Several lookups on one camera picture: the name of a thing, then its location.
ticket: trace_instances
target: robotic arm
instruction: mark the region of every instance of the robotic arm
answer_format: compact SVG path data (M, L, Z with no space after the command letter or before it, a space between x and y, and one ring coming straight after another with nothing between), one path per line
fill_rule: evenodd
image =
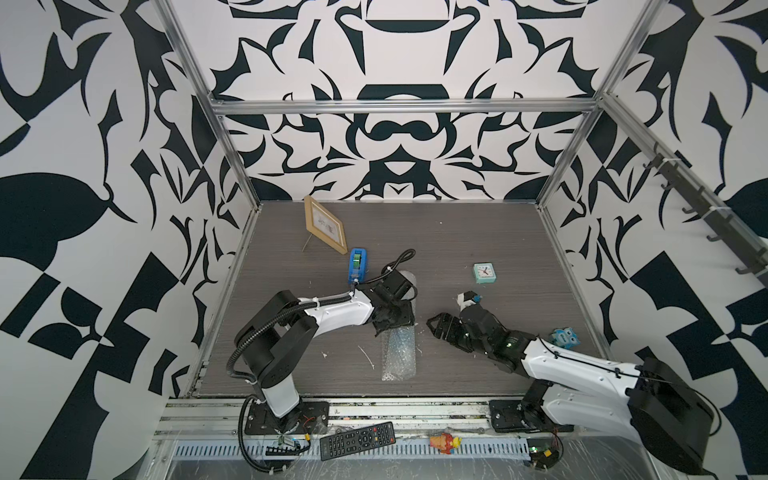
M440 313L427 326L465 352L483 352L502 371L535 379L510 412L520 430L582 425L640 443L681 472L706 473L702 462L713 412L665 363L648 358L639 366L561 349L506 329L474 292L458 300L459 318Z
M414 250L406 250L384 268L381 276L356 284L339 296L308 299L296 298L289 290L278 292L238 332L237 349L227 362L227 372L250 383L276 419L282 420L283 427L292 425L300 398L291 372L314 337L366 323L373 324L377 336L388 329L413 325L411 302L402 298L415 287L396 269L413 254ZM283 336L275 330L278 324L288 329ZM241 356L250 373L234 370Z

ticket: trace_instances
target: square alarm clock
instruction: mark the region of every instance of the square alarm clock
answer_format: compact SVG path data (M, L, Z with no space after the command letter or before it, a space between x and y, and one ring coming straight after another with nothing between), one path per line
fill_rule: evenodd
M472 267L475 272L475 282L494 283L496 281L496 272L493 270L493 263L476 263Z

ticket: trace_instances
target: clock face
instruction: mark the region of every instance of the clock face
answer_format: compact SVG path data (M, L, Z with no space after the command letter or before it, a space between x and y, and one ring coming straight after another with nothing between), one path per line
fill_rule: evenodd
M490 278L494 276L493 266L489 264L478 265L478 276L481 278Z

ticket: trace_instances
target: framed picture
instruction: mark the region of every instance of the framed picture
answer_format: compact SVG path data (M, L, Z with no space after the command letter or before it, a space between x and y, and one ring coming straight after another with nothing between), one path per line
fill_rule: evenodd
M304 197L304 213L306 215L306 229L312 235L328 243L341 254L347 252L344 226L338 218L334 217L309 195Z

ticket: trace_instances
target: blue tape dispenser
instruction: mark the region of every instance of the blue tape dispenser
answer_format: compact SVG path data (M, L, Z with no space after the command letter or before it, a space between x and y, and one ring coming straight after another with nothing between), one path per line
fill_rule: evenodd
M364 248L353 248L349 252L349 283L362 282L366 278L366 257Z

